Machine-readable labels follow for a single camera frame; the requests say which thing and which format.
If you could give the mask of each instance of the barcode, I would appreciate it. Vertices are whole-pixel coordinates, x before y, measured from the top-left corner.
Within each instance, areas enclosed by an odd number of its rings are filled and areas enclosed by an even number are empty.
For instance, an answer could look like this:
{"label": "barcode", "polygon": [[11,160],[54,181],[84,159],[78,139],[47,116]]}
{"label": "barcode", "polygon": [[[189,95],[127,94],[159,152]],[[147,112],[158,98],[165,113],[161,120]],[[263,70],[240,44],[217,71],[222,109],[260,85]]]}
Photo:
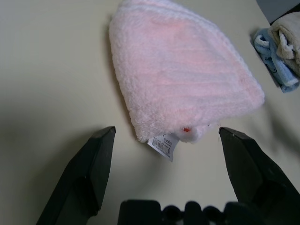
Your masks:
{"label": "barcode", "polygon": [[158,142],[156,139],[153,139],[152,145],[161,150],[164,154],[170,157],[170,148],[164,146],[161,142]]}

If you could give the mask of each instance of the white label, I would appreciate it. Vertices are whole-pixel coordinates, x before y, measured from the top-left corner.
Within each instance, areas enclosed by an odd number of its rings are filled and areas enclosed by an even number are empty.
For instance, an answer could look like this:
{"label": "white label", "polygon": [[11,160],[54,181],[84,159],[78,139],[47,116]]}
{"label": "white label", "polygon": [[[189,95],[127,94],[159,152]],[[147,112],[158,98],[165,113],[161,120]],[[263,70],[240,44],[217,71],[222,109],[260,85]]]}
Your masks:
{"label": "white label", "polygon": [[158,151],[161,155],[173,161],[173,152],[179,141],[175,135],[161,135],[148,140],[148,145]]}

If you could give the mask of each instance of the price tag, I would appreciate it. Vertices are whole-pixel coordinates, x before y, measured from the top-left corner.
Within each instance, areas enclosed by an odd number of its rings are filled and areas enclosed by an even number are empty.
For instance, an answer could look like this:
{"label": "price tag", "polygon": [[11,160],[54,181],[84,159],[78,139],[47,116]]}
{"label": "price tag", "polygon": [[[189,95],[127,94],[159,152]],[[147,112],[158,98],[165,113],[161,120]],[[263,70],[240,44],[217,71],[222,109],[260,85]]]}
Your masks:
{"label": "price tag", "polygon": [[172,162],[173,152],[178,141],[179,138],[175,135],[161,135],[149,139],[148,145]]}

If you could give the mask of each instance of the beige towel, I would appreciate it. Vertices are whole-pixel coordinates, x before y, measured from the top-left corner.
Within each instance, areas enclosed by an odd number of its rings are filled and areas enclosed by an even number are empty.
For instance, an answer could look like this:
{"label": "beige towel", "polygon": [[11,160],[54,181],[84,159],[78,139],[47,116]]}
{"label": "beige towel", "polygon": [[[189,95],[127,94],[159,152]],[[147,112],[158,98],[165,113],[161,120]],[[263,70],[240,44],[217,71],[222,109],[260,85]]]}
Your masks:
{"label": "beige towel", "polygon": [[300,12],[277,19],[269,28],[269,35],[278,46],[277,55],[300,76]]}

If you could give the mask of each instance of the stack of towels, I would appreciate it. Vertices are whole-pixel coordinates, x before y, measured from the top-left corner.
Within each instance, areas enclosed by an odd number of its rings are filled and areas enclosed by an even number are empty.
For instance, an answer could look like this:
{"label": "stack of towels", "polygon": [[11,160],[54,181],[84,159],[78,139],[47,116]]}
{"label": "stack of towels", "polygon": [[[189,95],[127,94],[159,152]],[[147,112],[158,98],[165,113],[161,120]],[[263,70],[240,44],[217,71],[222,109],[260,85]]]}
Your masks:
{"label": "stack of towels", "polygon": [[300,84],[300,12],[277,19],[254,36],[254,47],[283,93]]}

